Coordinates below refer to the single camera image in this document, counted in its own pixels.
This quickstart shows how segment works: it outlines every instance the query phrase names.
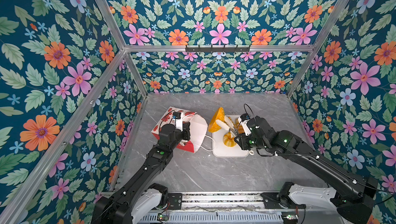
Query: white cutting board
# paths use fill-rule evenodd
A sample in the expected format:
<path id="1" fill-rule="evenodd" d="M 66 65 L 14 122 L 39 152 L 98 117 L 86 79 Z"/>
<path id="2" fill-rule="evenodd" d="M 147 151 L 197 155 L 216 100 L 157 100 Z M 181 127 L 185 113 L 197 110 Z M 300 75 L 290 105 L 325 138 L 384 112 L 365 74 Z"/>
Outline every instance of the white cutting board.
<path id="1" fill-rule="evenodd" d="M 239 118 L 239 115 L 225 115 L 230 117 L 232 121 Z M 227 147 L 224 145 L 223 137 L 227 133 L 225 129 L 220 129 L 219 131 L 212 133 L 213 138 L 213 155 L 216 157 L 246 157 L 249 154 L 249 150 L 242 150 L 239 145 L 233 147 Z"/>

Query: orange melon slice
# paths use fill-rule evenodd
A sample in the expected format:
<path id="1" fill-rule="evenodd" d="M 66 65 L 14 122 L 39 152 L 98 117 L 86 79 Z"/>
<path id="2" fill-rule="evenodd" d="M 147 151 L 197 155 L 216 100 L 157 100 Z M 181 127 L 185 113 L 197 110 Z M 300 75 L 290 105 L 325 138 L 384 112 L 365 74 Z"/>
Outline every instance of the orange melon slice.
<path id="1" fill-rule="evenodd" d="M 215 115 L 213 116 L 212 120 L 209 123 L 209 126 L 207 127 L 207 130 L 209 132 L 216 132 L 221 129 L 221 127 L 216 123 L 216 119 L 221 120 L 224 122 L 224 109 L 220 107 L 217 109 Z"/>

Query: gray marble countertop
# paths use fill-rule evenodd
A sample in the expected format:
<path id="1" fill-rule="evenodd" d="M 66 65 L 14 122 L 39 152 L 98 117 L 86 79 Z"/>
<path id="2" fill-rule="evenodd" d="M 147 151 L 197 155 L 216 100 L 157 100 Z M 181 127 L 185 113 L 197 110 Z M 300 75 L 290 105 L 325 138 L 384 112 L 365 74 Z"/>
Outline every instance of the gray marble countertop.
<path id="1" fill-rule="evenodd" d="M 121 185 L 136 173 L 146 159 L 146 153 L 157 142 L 151 130 L 168 107 L 195 111 L 209 123 L 219 107 L 223 107 L 228 115 L 245 113 L 244 103 L 251 107 L 255 115 L 265 118 L 276 131 L 286 129 L 305 140 L 305 130 L 284 94 L 149 95 Z M 210 150 L 211 139 L 206 137 L 202 146 Z M 153 180 L 168 187 L 171 192 L 280 190 L 286 181 L 311 187 L 325 186 L 324 181 L 313 173 L 281 157 L 255 154 L 221 158 L 203 149 L 194 154 L 175 149 L 169 165 Z"/>

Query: orange flower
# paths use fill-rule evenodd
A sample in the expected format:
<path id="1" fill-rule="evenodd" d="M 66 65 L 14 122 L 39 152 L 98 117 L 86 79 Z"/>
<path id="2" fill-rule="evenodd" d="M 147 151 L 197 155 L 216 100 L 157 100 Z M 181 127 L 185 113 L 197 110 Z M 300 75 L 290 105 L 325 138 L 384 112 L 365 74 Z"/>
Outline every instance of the orange flower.
<path id="1" fill-rule="evenodd" d="M 241 12 L 241 9 L 240 7 L 235 6 L 232 11 L 234 12 L 234 14 L 239 14 Z"/>
<path id="2" fill-rule="evenodd" d="M 169 33 L 169 42 L 172 42 L 173 46 L 186 46 L 189 38 L 186 36 L 185 31 L 175 29 Z"/>
<path id="3" fill-rule="evenodd" d="M 252 45 L 254 46 L 262 46 L 262 45 L 267 45 L 268 42 L 271 41 L 272 37 L 270 37 L 272 33 L 270 31 L 267 31 L 267 29 L 262 29 L 261 32 L 257 31 L 255 32 L 254 36 L 251 38 L 252 40 Z"/>
<path id="4" fill-rule="evenodd" d="M 150 82 L 150 86 L 154 89 L 160 89 L 161 88 L 161 84 L 157 81 L 151 81 Z"/>
<path id="5" fill-rule="evenodd" d="M 283 88 L 285 85 L 286 85 L 286 82 L 284 80 L 280 80 L 275 83 L 275 88 L 280 89 L 280 88 Z"/>
<path id="6" fill-rule="evenodd" d="M 124 128 L 125 128 L 125 122 L 122 119 L 120 119 L 116 124 L 116 134 L 122 135 Z"/>
<path id="7" fill-rule="evenodd" d="M 332 64 L 334 63 L 334 61 L 338 60 L 338 58 L 340 57 L 338 54 L 341 53 L 340 45 L 341 44 L 338 41 L 333 41 L 326 47 L 326 51 L 324 52 L 324 61 L 326 63 Z"/>
<path id="8" fill-rule="evenodd" d="M 56 120 L 53 117 L 47 119 L 46 115 L 37 115 L 36 122 L 33 119 L 27 120 L 23 127 L 27 131 L 20 133 L 21 142 L 27 142 L 25 147 L 33 151 L 38 146 L 38 151 L 43 151 L 48 148 L 48 143 L 52 144 L 59 133 L 59 125 L 55 125 Z"/>
<path id="9" fill-rule="evenodd" d="M 367 224 L 379 224 L 379 221 L 378 221 L 378 219 L 374 219 L 373 215 L 370 215 L 370 218 L 367 221 Z"/>
<path id="10" fill-rule="evenodd" d="M 100 42 L 99 52 L 102 53 L 103 61 L 110 63 L 114 58 L 113 46 L 107 41 Z"/>
<path id="11" fill-rule="evenodd" d="M 375 53 L 377 54 L 374 57 L 374 61 L 378 61 L 379 65 L 389 65 L 392 63 L 392 60 L 396 60 L 396 42 L 391 41 L 390 43 L 386 42 L 381 45 L 381 48 L 378 48 Z"/>
<path id="12" fill-rule="evenodd" d="M 314 22 L 315 20 L 319 19 L 319 16 L 322 14 L 322 12 L 323 10 L 321 5 L 319 7 L 318 5 L 313 6 L 312 8 L 308 9 L 308 11 L 304 16 L 305 22 L 306 23 Z"/>
<path id="13" fill-rule="evenodd" d="M 117 166 L 115 165 L 110 172 L 110 178 L 108 179 L 109 184 L 113 181 L 113 177 L 114 177 L 114 174 L 116 173 L 116 171 L 117 171 Z"/>
<path id="14" fill-rule="evenodd" d="M 140 102 L 140 103 L 137 104 L 136 112 L 139 113 L 141 108 L 142 108 L 142 103 Z"/>
<path id="15" fill-rule="evenodd" d="M 394 133 L 392 133 L 392 137 L 396 141 L 396 123 L 390 123 L 389 124 L 389 130 L 390 131 L 394 131 Z"/>
<path id="16" fill-rule="evenodd" d="M 209 7 L 204 8 L 204 13 L 205 14 L 209 14 L 210 13 L 210 8 Z"/>
<path id="17" fill-rule="evenodd" d="M 85 209 L 86 206 L 87 206 L 87 203 L 86 203 L 86 202 L 83 202 L 83 203 L 80 205 L 80 207 L 78 208 L 78 211 L 80 211 L 80 212 L 84 211 L 84 209 Z"/>
<path id="18" fill-rule="evenodd" d="M 221 88 L 221 84 L 222 84 L 221 81 L 215 81 L 215 83 L 213 83 L 213 87 L 219 89 Z"/>
<path id="19" fill-rule="evenodd" d="M 227 20 L 227 15 L 228 11 L 225 9 L 225 6 L 220 6 L 215 12 L 215 19 L 219 23 L 223 23 L 225 20 Z"/>
<path id="20" fill-rule="evenodd" d="M 126 6 L 126 7 L 122 6 L 121 9 L 122 9 L 121 15 L 123 15 L 122 18 L 124 20 L 128 21 L 131 24 L 137 23 L 139 16 L 137 16 L 135 9 L 131 9 L 130 6 Z"/>
<path id="21" fill-rule="evenodd" d="M 314 120 L 312 127 L 314 128 L 314 131 L 316 131 L 318 133 L 323 130 L 323 124 L 319 119 Z"/>
<path id="22" fill-rule="evenodd" d="M 296 112 L 298 113 L 298 106 L 297 106 L 297 104 L 294 103 L 294 102 L 293 102 L 293 107 L 294 107 L 294 109 L 296 110 Z"/>
<path id="23" fill-rule="evenodd" d="M 64 66 L 67 66 L 72 58 L 69 56 L 69 49 L 65 48 L 65 45 L 57 42 L 51 42 L 51 47 L 46 46 L 44 48 L 46 54 L 44 54 L 44 58 L 49 61 L 49 64 L 58 69 L 62 69 Z"/>

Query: red and white box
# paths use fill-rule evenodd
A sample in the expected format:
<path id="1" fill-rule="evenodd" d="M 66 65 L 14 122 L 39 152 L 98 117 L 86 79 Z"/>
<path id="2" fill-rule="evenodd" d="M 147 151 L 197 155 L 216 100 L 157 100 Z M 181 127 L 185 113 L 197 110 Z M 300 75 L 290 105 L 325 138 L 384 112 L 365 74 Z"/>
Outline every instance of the red and white box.
<path id="1" fill-rule="evenodd" d="M 185 143 L 185 145 L 182 146 L 181 144 L 178 144 L 176 148 L 195 153 L 201 147 L 201 144 L 203 142 L 203 139 L 204 139 L 204 136 L 205 136 L 206 130 L 207 130 L 207 123 L 206 123 L 205 119 L 202 118 L 201 116 L 199 116 L 196 112 L 191 112 L 189 110 L 184 110 L 184 109 L 175 108 L 175 107 L 169 107 L 167 109 L 167 111 L 164 113 L 164 115 L 162 116 L 162 118 L 158 121 L 156 126 L 152 129 L 151 133 L 157 139 L 159 139 L 160 136 L 158 135 L 158 130 L 159 130 L 160 124 L 161 124 L 161 127 L 168 123 L 171 123 L 176 126 L 175 120 L 172 118 L 173 112 L 171 112 L 171 111 L 173 111 L 173 110 L 175 112 L 184 113 L 183 123 L 190 122 L 194 118 L 193 119 L 194 122 L 191 122 L 191 125 L 190 125 L 190 134 L 191 134 L 190 140 L 189 141 L 182 140 L 182 142 Z"/>

